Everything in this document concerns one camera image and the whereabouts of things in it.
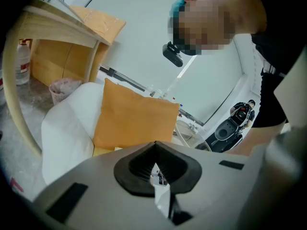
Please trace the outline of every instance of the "plastic bottle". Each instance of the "plastic bottle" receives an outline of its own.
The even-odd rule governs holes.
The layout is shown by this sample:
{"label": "plastic bottle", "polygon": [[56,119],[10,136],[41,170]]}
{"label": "plastic bottle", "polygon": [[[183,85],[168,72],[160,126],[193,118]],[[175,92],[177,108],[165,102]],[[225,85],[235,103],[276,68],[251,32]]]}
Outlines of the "plastic bottle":
{"label": "plastic bottle", "polygon": [[17,59],[15,66],[15,77],[16,84],[22,85],[29,82],[30,79],[30,56],[31,51],[26,44],[26,41],[29,39],[25,39],[21,44],[17,46]]}

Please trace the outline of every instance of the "wooden frame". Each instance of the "wooden frame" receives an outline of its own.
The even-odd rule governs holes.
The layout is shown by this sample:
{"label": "wooden frame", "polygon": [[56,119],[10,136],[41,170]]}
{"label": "wooden frame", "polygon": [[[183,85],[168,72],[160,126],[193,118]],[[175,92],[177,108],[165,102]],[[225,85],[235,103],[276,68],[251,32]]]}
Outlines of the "wooden frame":
{"label": "wooden frame", "polygon": [[[120,29],[124,25],[125,22],[121,21]],[[106,40],[84,23],[41,0],[32,0],[8,32],[2,64],[3,86],[7,105],[13,122],[27,146],[34,154],[41,156],[41,148],[33,138],[22,114],[15,84],[16,48],[21,38],[57,40],[92,48],[85,67],[84,82],[94,79],[94,73],[97,69],[93,68],[92,65],[98,61],[96,52],[101,43],[107,51],[114,38],[112,40],[111,37],[107,37]]]}

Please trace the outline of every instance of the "plastic bag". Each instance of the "plastic bag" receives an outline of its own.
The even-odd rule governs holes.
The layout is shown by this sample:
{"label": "plastic bag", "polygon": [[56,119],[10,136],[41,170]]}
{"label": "plastic bag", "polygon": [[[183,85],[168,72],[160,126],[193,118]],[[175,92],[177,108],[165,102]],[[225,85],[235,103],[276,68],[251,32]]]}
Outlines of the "plastic bag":
{"label": "plastic bag", "polygon": [[66,94],[70,95],[81,85],[80,80],[72,80],[72,79],[60,79],[58,81],[54,81],[50,89],[57,94]]}

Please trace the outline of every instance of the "black rubber gasket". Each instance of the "black rubber gasket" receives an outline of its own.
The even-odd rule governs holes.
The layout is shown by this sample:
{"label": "black rubber gasket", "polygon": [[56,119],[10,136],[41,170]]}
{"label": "black rubber gasket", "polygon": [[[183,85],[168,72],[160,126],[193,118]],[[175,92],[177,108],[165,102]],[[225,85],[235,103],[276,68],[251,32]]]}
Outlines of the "black rubber gasket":
{"label": "black rubber gasket", "polygon": [[201,177],[201,165],[195,159],[159,141],[121,158],[114,167],[114,176],[132,195],[154,197],[150,175],[155,163],[173,195],[190,192]]}

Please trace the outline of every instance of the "black device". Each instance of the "black device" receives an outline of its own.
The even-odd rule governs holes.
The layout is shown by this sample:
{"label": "black device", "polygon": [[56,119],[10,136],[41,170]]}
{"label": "black device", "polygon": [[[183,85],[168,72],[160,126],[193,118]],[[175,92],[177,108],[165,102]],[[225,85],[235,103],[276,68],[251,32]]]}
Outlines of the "black device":
{"label": "black device", "polygon": [[236,117],[240,119],[241,122],[243,122],[246,118],[247,114],[245,112],[245,110],[240,109],[237,113],[236,113]]}
{"label": "black device", "polygon": [[182,67],[183,61],[180,56],[179,49],[172,44],[172,42],[168,42],[168,44],[163,45],[162,49],[163,55],[169,59],[176,67]]}

